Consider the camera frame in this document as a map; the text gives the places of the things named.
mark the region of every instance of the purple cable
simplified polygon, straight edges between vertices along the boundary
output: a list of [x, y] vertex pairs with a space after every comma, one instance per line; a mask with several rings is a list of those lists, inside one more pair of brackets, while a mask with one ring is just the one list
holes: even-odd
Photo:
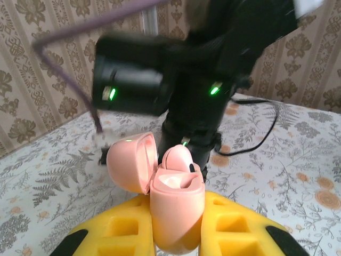
[[80, 89], [80, 87], [77, 85], [77, 82], [74, 81], [68, 74], [66, 74], [61, 67], [54, 64], [46, 54], [44, 54], [44, 47], [51, 43], [55, 43], [59, 40], [77, 36], [82, 33], [86, 33], [89, 31], [92, 31], [94, 29], [100, 28], [102, 26], [105, 26], [109, 23], [112, 23], [114, 21], [121, 20], [129, 15], [132, 15], [134, 13], [141, 12], [143, 10], [152, 8], [155, 5], [168, 2], [169, 0], [139, 0], [139, 1], [132, 1], [131, 3], [128, 3], [124, 5], [120, 9], [115, 9], [111, 11], [110, 13], [104, 14], [101, 17], [92, 19], [90, 21], [87, 21], [85, 23], [68, 27], [62, 30], [58, 30], [55, 33], [52, 33], [48, 36], [45, 36], [44, 38], [41, 38], [39, 40], [36, 40], [32, 43], [32, 47], [35, 50], [35, 52], [38, 54], [38, 56], [42, 59], [43, 62], [45, 62], [51, 69], [56, 71], [58, 75], [60, 75], [65, 82], [67, 82], [73, 90], [81, 97], [81, 99], [84, 101], [84, 104], [86, 108], [90, 111], [96, 126], [97, 133], [102, 133], [103, 128], [97, 113], [97, 110], [91, 105], [90, 99], [85, 95], [85, 93]]

